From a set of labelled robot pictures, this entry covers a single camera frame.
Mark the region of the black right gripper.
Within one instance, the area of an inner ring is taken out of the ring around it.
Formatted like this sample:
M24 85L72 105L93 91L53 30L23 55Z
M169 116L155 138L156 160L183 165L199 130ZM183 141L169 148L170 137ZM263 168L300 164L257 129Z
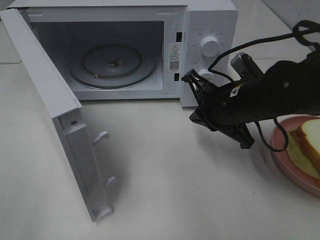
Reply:
M181 80L189 85L198 102L198 109L189 116L193 123L226 135L238 142L241 149L252 147L255 140L246 124L236 120L231 111L231 100L238 95L240 84L228 83L218 87L194 69L188 71Z

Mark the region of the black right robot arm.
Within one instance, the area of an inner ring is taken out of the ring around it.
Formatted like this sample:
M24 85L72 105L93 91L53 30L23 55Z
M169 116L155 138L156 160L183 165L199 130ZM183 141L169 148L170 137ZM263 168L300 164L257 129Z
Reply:
M246 124L286 115L320 114L320 54L301 62L281 60L262 72L250 56L231 62L240 80L217 86L190 70L182 77L198 104L189 119L237 141L242 149L254 143Z

